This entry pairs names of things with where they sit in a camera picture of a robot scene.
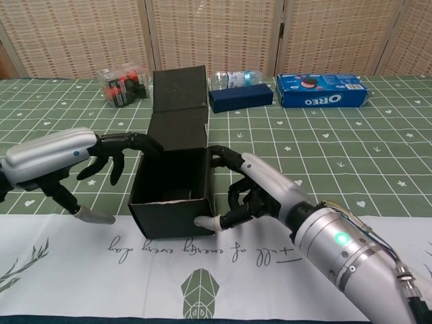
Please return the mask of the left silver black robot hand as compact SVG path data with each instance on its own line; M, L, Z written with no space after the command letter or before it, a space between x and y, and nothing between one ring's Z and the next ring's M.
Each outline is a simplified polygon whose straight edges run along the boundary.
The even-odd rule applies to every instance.
M78 180L98 173L108 161L113 162L111 185L116 185L124 170L124 150L141 151L158 158L163 147L147 134L128 132L98 135L89 128L72 128L46 135L9 148L1 160L1 198L14 189L31 192L42 190L76 219L87 223L113 224L115 217L92 211L78 203L77 198L61 184L70 169L94 157Z

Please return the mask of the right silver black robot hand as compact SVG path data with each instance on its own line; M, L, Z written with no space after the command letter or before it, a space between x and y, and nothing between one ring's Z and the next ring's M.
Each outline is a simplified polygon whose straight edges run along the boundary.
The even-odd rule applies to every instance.
M230 211L214 217L198 216L194 218L196 226L218 232L269 215L295 234L313 212L302 188L262 158L221 145L210 146L209 152L213 167L226 167L244 177L229 187Z

